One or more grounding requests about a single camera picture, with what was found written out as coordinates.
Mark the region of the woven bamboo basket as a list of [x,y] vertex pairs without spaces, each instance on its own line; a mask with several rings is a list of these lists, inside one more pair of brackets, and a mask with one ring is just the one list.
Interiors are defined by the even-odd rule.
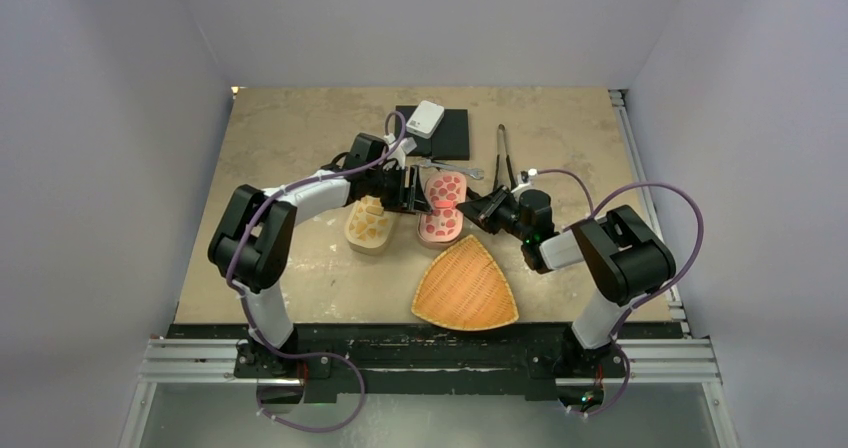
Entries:
[[411,312],[435,326],[465,332],[493,330],[519,319],[503,271],[473,235],[430,264],[416,289]]

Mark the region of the beige lunch box lid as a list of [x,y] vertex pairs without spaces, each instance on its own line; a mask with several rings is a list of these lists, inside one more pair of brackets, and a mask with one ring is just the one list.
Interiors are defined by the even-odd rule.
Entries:
[[345,233],[360,233],[366,228],[394,230],[399,215],[386,210],[380,199],[366,196],[353,204],[345,224]]

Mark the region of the beige lunch box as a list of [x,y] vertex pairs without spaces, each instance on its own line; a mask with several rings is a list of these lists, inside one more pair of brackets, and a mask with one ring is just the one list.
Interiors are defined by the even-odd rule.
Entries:
[[349,248],[354,252],[377,256],[386,251],[391,240],[394,238],[394,234],[394,230],[366,228],[360,233],[347,231],[345,233],[345,239]]

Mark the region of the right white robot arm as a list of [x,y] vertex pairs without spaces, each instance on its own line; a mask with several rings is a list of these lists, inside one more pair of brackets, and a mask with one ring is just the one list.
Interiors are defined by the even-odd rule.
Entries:
[[504,231],[517,238],[525,263],[539,274],[586,265],[596,292],[561,349],[564,367],[576,375],[599,364],[600,349],[612,342],[614,327],[632,301],[656,292],[677,271],[670,250],[628,205],[565,231],[556,229],[550,196],[537,189],[515,195],[500,187],[485,196],[470,195],[457,209],[486,233]]

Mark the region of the black metal tongs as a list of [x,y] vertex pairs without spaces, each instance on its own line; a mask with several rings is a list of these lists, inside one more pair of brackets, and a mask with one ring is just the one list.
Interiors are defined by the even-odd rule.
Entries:
[[498,189],[501,186],[507,186],[509,189],[515,189],[518,186],[518,182],[510,156],[506,127],[503,124],[499,124],[496,133],[496,158],[493,175],[493,188]]

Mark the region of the pink lunch box lid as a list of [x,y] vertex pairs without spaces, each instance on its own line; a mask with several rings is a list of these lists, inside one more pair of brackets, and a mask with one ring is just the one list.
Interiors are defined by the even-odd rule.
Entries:
[[462,173],[442,171],[430,175],[424,191],[431,205],[430,214],[419,216],[418,232],[460,230],[464,216],[457,205],[466,201],[467,181]]

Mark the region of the pink lunch box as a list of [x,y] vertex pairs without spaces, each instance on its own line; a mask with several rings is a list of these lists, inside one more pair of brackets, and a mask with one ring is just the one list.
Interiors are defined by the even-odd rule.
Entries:
[[456,243],[460,238],[460,230],[436,230],[434,232],[419,231],[420,243],[429,249],[446,249]]

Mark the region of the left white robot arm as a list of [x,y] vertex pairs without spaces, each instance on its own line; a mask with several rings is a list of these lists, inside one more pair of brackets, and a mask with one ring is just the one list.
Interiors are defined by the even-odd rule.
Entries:
[[418,170],[406,164],[414,146],[410,137],[360,133],[348,151],[305,179],[269,189],[241,185],[233,192],[207,256],[236,292],[249,336],[263,346],[259,363],[272,376],[287,376],[298,363],[295,327],[279,286],[294,229],[366,197],[389,212],[427,212]]

